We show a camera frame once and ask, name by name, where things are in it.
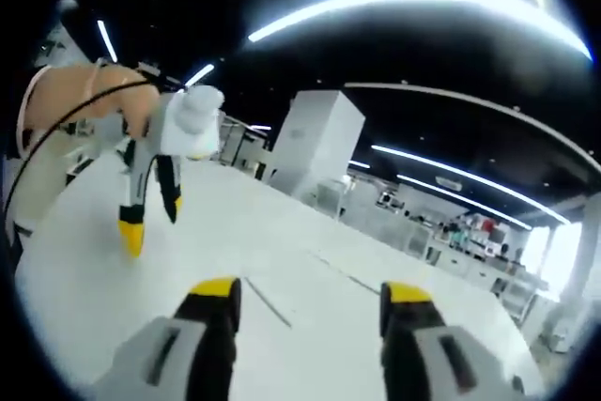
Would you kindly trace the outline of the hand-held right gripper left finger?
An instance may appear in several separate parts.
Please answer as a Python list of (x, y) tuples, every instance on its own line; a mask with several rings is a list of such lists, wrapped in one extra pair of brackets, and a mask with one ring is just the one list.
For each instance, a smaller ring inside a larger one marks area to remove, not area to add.
[(93, 400), (226, 400), (237, 358), (241, 280), (203, 281), (172, 316), (123, 342), (91, 389)]

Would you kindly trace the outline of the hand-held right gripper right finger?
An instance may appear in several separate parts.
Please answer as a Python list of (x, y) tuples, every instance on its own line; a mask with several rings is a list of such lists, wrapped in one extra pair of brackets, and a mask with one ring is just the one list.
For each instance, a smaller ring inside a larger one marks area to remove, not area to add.
[(388, 400), (525, 400), (523, 382), (414, 285), (380, 286), (380, 364)]

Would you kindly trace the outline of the person's left hand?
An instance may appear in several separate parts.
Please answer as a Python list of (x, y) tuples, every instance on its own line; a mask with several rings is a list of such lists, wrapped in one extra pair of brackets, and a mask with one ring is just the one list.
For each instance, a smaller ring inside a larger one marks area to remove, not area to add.
[(160, 93), (141, 73), (120, 65), (100, 68), (93, 83), (92, 94), (142, 82), (145, 84), (118, 90), (94, 102), (91, 106), (92, 116), (104, 117), (120, 112), (127, 122), (130, 137), (143, 138), (146, 135), (146, 124), (159, 106)]

